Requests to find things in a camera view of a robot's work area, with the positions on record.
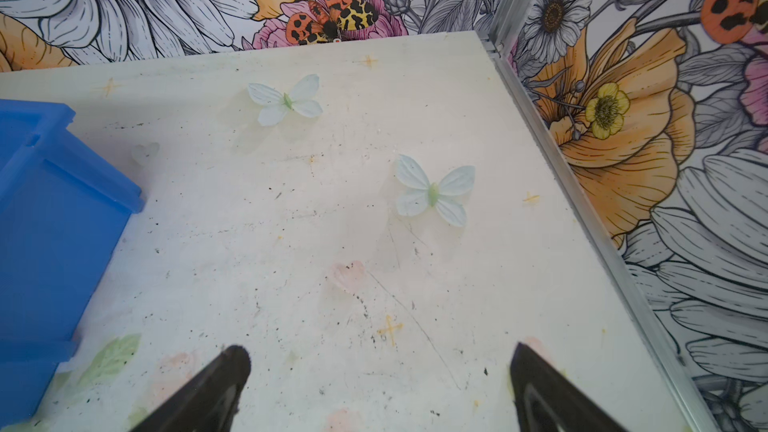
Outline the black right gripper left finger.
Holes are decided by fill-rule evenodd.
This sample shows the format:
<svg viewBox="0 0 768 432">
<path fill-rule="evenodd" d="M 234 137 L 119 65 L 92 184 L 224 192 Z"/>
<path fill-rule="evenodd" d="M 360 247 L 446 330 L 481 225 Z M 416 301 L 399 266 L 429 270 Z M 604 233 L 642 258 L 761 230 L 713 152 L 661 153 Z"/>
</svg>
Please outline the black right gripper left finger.
<svg viewBox="0 0 768 432">
<path fill-rule="evenodd" d="M 230 431 L 250 373 L 247 350 L 229 346 L 131 432 Z"/>
</svg>

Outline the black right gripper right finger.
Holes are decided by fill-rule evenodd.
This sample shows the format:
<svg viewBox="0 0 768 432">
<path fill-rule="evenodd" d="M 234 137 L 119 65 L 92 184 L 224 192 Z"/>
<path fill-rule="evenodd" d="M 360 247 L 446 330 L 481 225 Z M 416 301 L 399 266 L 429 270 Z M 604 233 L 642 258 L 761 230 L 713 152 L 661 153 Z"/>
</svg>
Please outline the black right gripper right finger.
<svg viewBox="0 0 768 432">
<path fill-rule="evenodd" d="M 520 431 L 626 431 L 524 343 L 514 350 L 510 379 Z"/>
</svg>

